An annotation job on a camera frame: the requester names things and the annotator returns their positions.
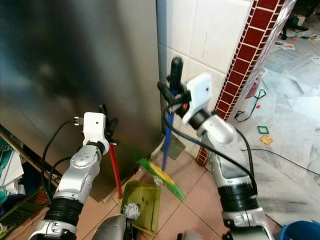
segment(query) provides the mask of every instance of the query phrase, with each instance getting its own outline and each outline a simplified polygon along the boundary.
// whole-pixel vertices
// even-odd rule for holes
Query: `white tile wall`
[[[158,0],[158,42],[186,56],[190,53],[197,0]]]
[[[209,102],[208,109],[209,111],[213,111],[215,108],[216,102],[219,98],[219,94],[224,84],[226,75],[198,61],[195,61],[193,59],[189,60],[188,69],[186,72],[186,79],[189,80],[191,78],[194,78],[203,72],[210,72],[212,75],[212,83],[213,83],[212,98],[211,98],[211,101]]]
[[[168,75],[170,75],[171,61],[174,57],[180,57],[183,60],[183,69],[181,81],[184,82],[187,78],[187,69],[189,58],[169,47],[159,44],[158,45],[159,56],[159,77],[163,81]]]
[[[171,60],[183,60],[182,82],[203,72],[211,72],[213,97],[209,110],[218,100],[226,72],[243,31],[251,2],[247,0],[158,0],[157,31],[159,77],[170,74]],[[173,125],[193,136],[190,126],[174,118]],[[186,151],[197,157],[199,146],[178,137]]]
[[[250,6],[245,0],[198,0],[190,56],[227,73]]]

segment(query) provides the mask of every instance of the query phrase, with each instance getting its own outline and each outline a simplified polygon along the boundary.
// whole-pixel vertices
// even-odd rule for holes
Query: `plastic basket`
[[[17,203],[11,210],[0,217],[3,226],[20,226],[36,212],[48,205],[45,191],[40,187],[36,192]]]

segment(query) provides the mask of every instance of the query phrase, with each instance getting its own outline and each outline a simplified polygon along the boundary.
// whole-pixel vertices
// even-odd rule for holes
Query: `white marble floor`
[[[320,22],[315,26],[319,31],[315,33],[320,34]],[[259,88],[266,96],[258,102],[261,107],[235,125],[252,148],[271,150],[320,173],[320,64],[310,58],[320,57],[320,41],[298,38],[286,42],[294,44],[295,50],[274,51],[264,64],[267,73]],[[244,119],[246,113],[238,119]],[[260,141],[257,126],[268,127],[273,139],[270,145]],[[266,184],[265,177],[257,176],[260,201],[267,213],[282,225],[299,219],[320,222],[320,177],[269,152],[255,151],[254,156],[257,168],[263,165],[262,172],[270,180]]]

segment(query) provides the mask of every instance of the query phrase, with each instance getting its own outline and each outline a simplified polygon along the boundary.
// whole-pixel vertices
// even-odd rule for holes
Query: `power cord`
[[[42,160],[41,160],[41,183],[42,183],[42,187],[44,189],[45,195],[48,198],[49,204],[51,204],[52,202],[52,195],[51,192],[49,192],[46,182],[45,182],[45,163],[46,163],[46,155],[47,155],[47,151],[51,145],[51,143],[53,142],[53,140],[55,139],[55,137],[57,136],[57,134],[59,133],[59,131],[67,124],[70,123],[75,123],[76,121],[73,120],[68,120],[63,122],[53,133],[52,137],[50,138],[50,140],[48,141],[48,143],[46,144],[43,154],[42,154]]]
[[[315,175],[317,175],[317,176],[320,176],[320,173],[315,172],[315,171],[312,171],[312,170],[310,170],[310,169],[308,169],[308,168],[305,168],[304,166],[301,166],[301,165],[295,163],[294,161],[292,161],[292,160],[286,158],[285,156],[282,156],[282,155],[280,155],[280,154],[278,154],[278,153],[276,153],[276,152],[274,152],[274,151],[270,151],[270,150],[263,149],[263,148],[252,148],[251,150],[252,150],[252,151],[264,151],[264,152],[272,153],[272,154],[277,155],[278,157],[280,157],[280,158],[282,158],[282,159],[284,159],[284,160],[287,160],[289,163],[292,163],[293,165],[296,165],[297,167],[299,167],[299,168],[301,168],[301,169],[304,169],[304,170],[306,170],[306,171],[308,171],[308,172],[310,172],[310,173],[313,173],[313,174],[315,174]]]
[[[49,178],[48,178],[48,192],[51,194],[51,180],[52,180],[52,175],[54,174],[54,170],[56,169],[56,167],[67,160],[70,160],[71,156],[67,156],[65,158],[60,159],[59,161],[57,161],[51,168],[50,173],[49,173]]]
[[[255,98],[255,102],[254,102],[254,105],[253,105],[252,110],[251,110],[251,112],[250,112],[250,115],[249,115],[246,119],[238,120],[237,118],[235,118],[235,120],[236,120],[238,123],[242,123],[242,122],[244,122],[244,121],[247,121],[249,118],[251,118],[252,114],[254,113],[254,111],[255,111],[255,109],[256,109],[256,107],[257,107],[258,100],[259,100],[259,99],[262,99],[265,95],[267,95],[266,91],[263,90],[263,89],[260,89],[260,90],[259,90],[259,93],[258,93],[258,96],[253,96],[253,97]]]
[[[189,140],[190,142],[194,143],[194,144],[197,144],[205,149],[207,149],[208,151],[226,159],[227,161],[229,161],[230,163],[232,163],[233,165],[237,166],[238,168],[240,168],[242,171],[244,171],[250,178],[251,180],[251,184],[252,184],[252,187],[253,187],[253,190],[255,192],[255,194],[258,194],[258,189],[257,189],[257,183],[255,181],[255,178],[254,176],[252,175],[252,173],[246,169],[244,166],[242,166],[241,164],[237,163],[235,160],[233,160],[232,158],[228,157],[227,155],[224,155],[222,152],[219,152],[217,150],[215,150],[214,148],[210,147],[209,145],[187,135],[187,134],[184,134],[183,132],[180,132],[179,130],[177,130],[176,128],[173,127],[173,125],[171,125],[167,119],[167,113],[170,113],[169,112],[169,109],[176,106],[176,105],[179,105],[179,104],[183,104],[184,102],[179,102],[179,101],[173,101],[173,103],[167,105],[163,112],[162,112],[162,118],[163,118],[163,121],[165,123],[165,125],[167,125],[168,128],[170,128],[174,133],[176,133],[177,135],[179,135],[180,137],[184,138],[184,139],[187,139]]]
[[[253,159],[252,159],[252,152],[251,152],[250,144],[249,144],[248,140],[246,139],[245,135],[239,129],[235,128],[235,130],[241,136],[241,138],[243,139],[243,141],[245,143],[246,150],[248,152],[250,172],[251,172],[252,176],[255,177],[254,162],[253,162]]]

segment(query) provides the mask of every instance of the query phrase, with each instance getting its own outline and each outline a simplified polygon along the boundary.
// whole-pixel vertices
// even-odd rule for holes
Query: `red brick column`
[[[254,0],[215,110],[232,120],[257,78],[296,0]],[[199,154],[205,150],[201,147]],[[203,158],[196,160],[204,166]]]

